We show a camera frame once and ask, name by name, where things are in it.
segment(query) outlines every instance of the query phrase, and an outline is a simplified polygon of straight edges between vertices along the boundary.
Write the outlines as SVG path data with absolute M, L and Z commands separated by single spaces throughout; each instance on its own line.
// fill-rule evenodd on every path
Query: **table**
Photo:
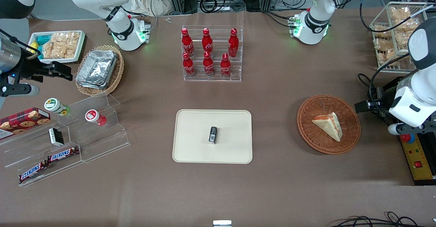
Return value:
M 365 10 L 366 22 L 377 12 Z M 163 19 L 150 44 L 122 52 L 126 68 L 112 94 L 121 102 L 118 118 L 132 145 L 27 188 L 18 187 L 16 171 L 0 167 L 1 224 L 195 227 L 230 219 L 235 227 L 324 227 L 352 215 L 385 219 L 388 210 L 432 224 L 435 189 L 411 186 L 397 137 L 375 115 L 358 115 L 360 141 L 338 156 L 314 151 L 297 130 L 296 112 L 312 95 L 336 95 L 351 105 L 366 98 L 356 74 L 372 75 L 376 63 L 371 34 L 361 25 L 358 10 L 337 10 L 327 36 L 314 46 L 290 39 L 284 27 L 261 13 L 171 16 L 171 24 Z M 243 81 L 184 82 L 183 24 L 243 25 Z M 102 20 L 30 19 L 30 25 L 31 32 L 83 30 L 85 52 L 114 44 Z M 394 77 L 380 74 L 376 85 Z M 74 82 L 59 78 L 45 78 L 40 88 L 36 97 L 6 99 L 1 116 L 41 107 L 52 96 L 65 104 L 86 98 Z M 180 109 L 251 112 L 252 162 L 174 162 Z

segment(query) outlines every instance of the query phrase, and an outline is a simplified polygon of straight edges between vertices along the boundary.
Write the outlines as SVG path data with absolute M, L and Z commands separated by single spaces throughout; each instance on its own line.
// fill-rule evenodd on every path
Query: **wicker basket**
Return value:
M 93 95 L 97 95 L 97 94 L 102 93 L 102 92 L 106 92 L 106 93 L 110 94 L 111 92 L 113 92 L 115 90 L 115 88 L 118 86 L 118 84 L 121 81 L 121 76 L 123 75 L 123 71 L 124 71 L 123 56 L 121 56 L 120 51 L 113 46 L 104 45 L 104 46 L 96 47 L 93 50 L 102 50 L 102 51 L 111 50 L 118 55 L 118 58 L 117 58 L 116 63 L 115 63 L 115 68 L 113 69 L 112 76 L 111 76 L 111 79 L 109 81 L 109 85 L 106 89 L 96 89 L 96 88 L 89 88 L 89 87 L 80 86 L 76 82 L 76 86 L 79 89 L 79 91 L 85 95 L 93 96 Z M 79 73 L 81 67 L 83 66 L 84 60 L 86 59 L 86 57 L 89 55 L 90 52 L 91 51 L 89 51 L 86 54 L 86 56 L 82 59 L 82 61 L 80 62 L 80 66 L 79 66 L 77 73 Z
M 312 123 L 315 116 L 336 113 L 342 128 L 342 138 L 337 142 Z M 304 101 L 297 113 L 301 136 L 314 149 L 337 155 L 350 151 L 359 141 L 360 122 L 354 109 L 345 101 L 332 95 L 316 95 Z

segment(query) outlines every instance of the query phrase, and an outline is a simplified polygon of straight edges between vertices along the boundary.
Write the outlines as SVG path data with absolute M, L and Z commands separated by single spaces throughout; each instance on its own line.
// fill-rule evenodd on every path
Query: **aluminum foil container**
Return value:
M 116 53 L 110 50 L 91 51 L 76 76 L 76 82 L 84 87 L 106 88 L 109 85 L 116 59 Z

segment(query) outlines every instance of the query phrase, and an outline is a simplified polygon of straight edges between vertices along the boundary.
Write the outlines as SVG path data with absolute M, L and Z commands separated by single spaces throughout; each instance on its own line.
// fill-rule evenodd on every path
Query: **sandwich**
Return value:
M 330 114 L 318 115 L 312 120 L 312 123 L 325 131 L 326 134 L 328 134 L 334 140 L 338 142 L 341 141 L 342 128 L 339 124 L 338 117 L 334 112 L 331 112 Z

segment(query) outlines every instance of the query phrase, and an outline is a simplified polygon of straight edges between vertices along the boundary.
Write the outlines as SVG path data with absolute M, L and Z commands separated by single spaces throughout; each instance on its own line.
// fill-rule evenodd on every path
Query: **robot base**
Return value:
M 125 40 L 119 40 L 112 34 L 115 43 L 125 51 L 137 49 L 142 44 L 148 43 L 150 38 L 150 24 L 135 18 L 131 18 L 131 21 L 134 23 L 134 29 Z
M 301 14 L 296 14 L 294 17 L 288 19 L 288 25 L 294 27 L 289 29 L 289 32 L 291 37 L 299 39 L 302 43 L 314 45 L 321 42 L 321 39 L 327 35 L 328 25 L 324 29 L 319 28 L 319 33 L 313 33 L 312 29 L 307 26 L 304 20 L 307 13 L 307 11 L 304 11 Z

